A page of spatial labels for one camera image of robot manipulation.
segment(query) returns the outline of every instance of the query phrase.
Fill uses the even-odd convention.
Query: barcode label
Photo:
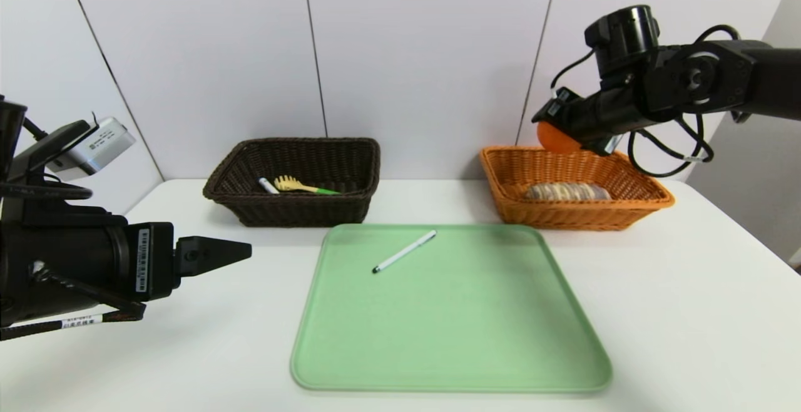
[[[86,315],[86,317],[67,318],[61,321],[61,329],[67,327],[89,326],[103,322],[103,315]]]
[[[140,230],[140,240],[136,246],[136,292],[148,291],[148,260],[150,254],[150,230]]]

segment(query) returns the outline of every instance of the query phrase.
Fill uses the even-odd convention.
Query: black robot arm
[[[710,30],[738,38],[726,25]],[[681,157],[709,161],[710,149],[706,157],[696,157],[702,147],[709,147],[703,142],[704,113],[730,110],[737,123],[752,114],[801,120],[801,49],[774,49],[761,41],[738,39],[705,41],[711,32],[693,44],[659,46],[658,33],[646,5],[618,10],[590,25],[584,40],[596,56],[601,89],[582,98],[559,88],[532,121],[552,124],[598,155],[612,153],[621,136],[632,132],[632,137],[646,136],[680,158],[644,129],[678,121],[693,135],[695,130],[683,120],[689,113],[697,115],[698,145],[692,156]],[[632,147],[630,138],[630,156]]]

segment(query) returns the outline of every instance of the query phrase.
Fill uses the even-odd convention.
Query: orange wicker basket
[[[495,207],[506,223],[539,229],[621,230],[675,199],[660,183],[641,174],[616,152],[599,157],[589,150],[553,153],[541,147],[486,147],[481,164]],[[612,200],[529,200],[535,183],[583,182],[604,187]]]

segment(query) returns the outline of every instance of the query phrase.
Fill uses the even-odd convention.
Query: pen
[[[409,244],[409,246],[404,247],[397,254],[393,255],[392,257],[389,257],[387,260],[384,260],[383,262],[378,264],[377,267],[372,269],[372,272],[373,273],[377,273],[377,272],[384,271],[384,269],[386,269],[388,266],[390,266],[391,264],[394,264],[395,262],[400,260],[401,257],[403,257],[406,254],[409,254],[409,252],[412,252],[412,250],[415,250],[418,247],[423,246],[423,244],[426,243],[426,241],[431,240],[435,236],[437,236],[437,231],[436,230],[432,230],[431,232],[427,233],[426,235],[421,236],[414,243]]]
[[[261,185],[261,187],[262,187],[264,190],[266,190],[267,192],[270,192],[270,193],[272,193],[273,195],[277,195],[277,194],[278,194],[278,190],[277,190],[277,189],[275,189],[275,187],[273,187],[273,186],[272,186],[272,183],[270,183],[270,182],[268,181],[268,179],[266,179],[266,178],[263,178],[263,177],[260,177],[260,178],[258,178],[258,184],[260,184],[260,185]]]

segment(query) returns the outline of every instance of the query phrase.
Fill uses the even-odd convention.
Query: wicker basket
[[[380,148],[371,138],[264,138],[238,144],[203,188],[251,227],[332,227],[361,223],[378,187]],[[271,183],[291,175],[313,187],[341,195],[266,192],[258,178]]]
[[[486,147],[481,150],[498,213],[506,223],[539,229],[620,230],[673,205],[675,201],[655,179],[631,166],[616,152],[599,157],[589,150],[560,153],[540,147]],[[534,183],[584,182],[604,187],[612,200],[529,200]]]

